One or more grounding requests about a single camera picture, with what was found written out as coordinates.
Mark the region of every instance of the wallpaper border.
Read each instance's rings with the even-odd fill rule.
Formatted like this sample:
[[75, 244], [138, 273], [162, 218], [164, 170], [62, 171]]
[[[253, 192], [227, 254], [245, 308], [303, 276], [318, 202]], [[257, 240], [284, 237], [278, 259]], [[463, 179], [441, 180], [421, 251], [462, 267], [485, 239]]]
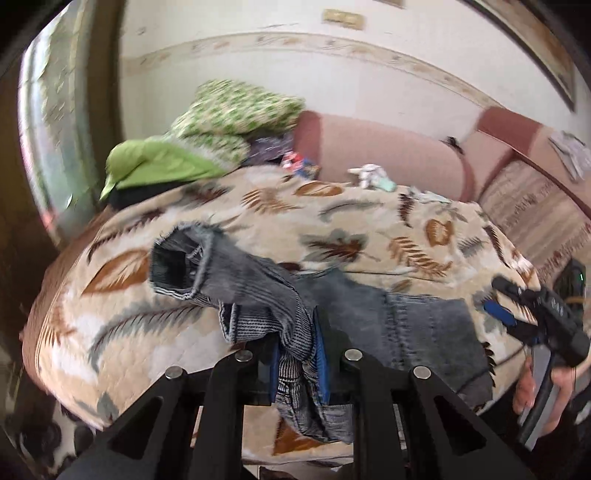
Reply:
[[410, 55], [348, 38], [308, 33], [240, 33], [185, 42], [140, 57], [122, 57], [121, 76], [204, 56], [260, 50], [306, 51], [380, 64], [440, 85], [482, 108], [502, 106], [464, 80]]

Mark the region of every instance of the bedspread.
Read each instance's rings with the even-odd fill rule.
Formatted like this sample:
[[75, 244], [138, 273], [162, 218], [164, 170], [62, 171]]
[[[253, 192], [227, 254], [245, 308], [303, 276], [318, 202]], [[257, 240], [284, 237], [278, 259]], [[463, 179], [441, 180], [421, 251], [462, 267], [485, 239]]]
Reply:
[[[491, 277], [538, 288], [509, 240], [476, 203], [441, 203], [415, 190], [362, 190], [306, 181], [274, 166], [198, 181], [127, 208], [82, 252], [53, 298], [35, 347], [35, 374], [69, 410], [111, 424], [170, 365], [214, 366], [238, 346], [217, 311], [155, 294], [148, 281], [154, 241], [177, 224], [217, 225], [236, 245], [291, 271], [335, 263], [357, 282], [393, 292], [463, 298], [489, 359], [493, 400], [516, 380], [521, 347], [482, 310]], [[499, 301], [517, 317], [531, 313]], [[346, 458], [352, 447], [298, 437], [273, 407], [247, 407], [243, 457], [253, 462]]]

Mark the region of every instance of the black cable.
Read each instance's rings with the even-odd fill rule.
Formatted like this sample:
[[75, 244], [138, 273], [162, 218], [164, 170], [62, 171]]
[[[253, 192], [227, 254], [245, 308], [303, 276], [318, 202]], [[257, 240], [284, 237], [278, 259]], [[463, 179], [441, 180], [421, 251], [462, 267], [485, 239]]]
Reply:
[[[507, 358], [505, 358], [504, 360], [502, 360], [501, 362], [497, 363], [496, 367], [502, 367], [503, 365], [505, 365], [507, 362], [513, 360], [517, 355], [519, 355], [523, 349], [525, 348], [525, 345], [521, 345], [521, 347], [519, 348], [519, 350], [517, 350], [516, 352], [510, 354]], [[484, 375], [487, 375], [489, 373], [488, 368], [481, 371], [480, 373], [477, 373], [476, 375], [474, 375], [470, 380], [468, 380], [466, 383], [464, 383], [456, 392], [457, 395], [459, 395], [460, 393], [462, 393], [463, 390], [465, 390], [468, 385], [470, 385], [472, 382], [475, 382], [476, 380], [478, 380], [480, 377], [483, 377]]]

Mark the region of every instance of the black device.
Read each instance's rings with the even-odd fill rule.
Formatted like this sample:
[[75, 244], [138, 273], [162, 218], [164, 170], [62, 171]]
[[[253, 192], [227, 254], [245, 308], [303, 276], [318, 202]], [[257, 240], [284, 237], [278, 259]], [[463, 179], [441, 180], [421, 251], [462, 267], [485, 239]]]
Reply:
[[[386, 368], [351, 348], [316, 312], [330, 404], [355, 406], [354, 464], [359, 479], [534, 480], [517, 456], [427, 367]], [[60, 480], [253, 478], [241, 463], [244, 405], [271, 405], [276, 334], [248, 342], [213, 369], [171, 367]], [[398, 433], [404, 426], [407, 450]], [[203, 406], [194, 448], [190, 447]]]
[[492, 280], [492, 287], [528, 308], [537, 321], [535, 325], [518, 320], [492, 300], [484, 304], [484, 309], [506, 326], [507, 333], [532, 347], [537, 392], [533, 408], [526, 408], [519, 418], [521, 428], [517, 438], [520, 444], [531, 450], [558, 395], [558, 387], [550, 377], [552, 369], [559, 365], [575, 368], [581, 364], [589, 354], [590, 341], [583, 331], [580, 316], [575, 315], [556, 292], [546, 287], [539, 291], [521, 288], [502, 276]]

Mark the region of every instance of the hand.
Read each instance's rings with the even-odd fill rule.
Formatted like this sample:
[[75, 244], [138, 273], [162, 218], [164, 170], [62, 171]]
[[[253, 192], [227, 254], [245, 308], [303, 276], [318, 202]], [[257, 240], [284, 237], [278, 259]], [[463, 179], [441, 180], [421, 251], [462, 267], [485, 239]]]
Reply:
[[[513, 397], [513, 411], [520, 415], [525, 407], [533, 407], [535, 402], [535, 381], [531, 372], [532, 359], [528, 356], [525, 359], [521, 376], [517, 382], [517, 389]], [[562, 412], [568, 405], [573, 394], [576, 370], [569, 367], [556, 367], [552, 370], [551, 379], [554, 385], [559, 387], [558, 396], [554, 408], [548, 418], [548, 423], [542, 429], [542, 435], [548, 435], [560, 422]]]

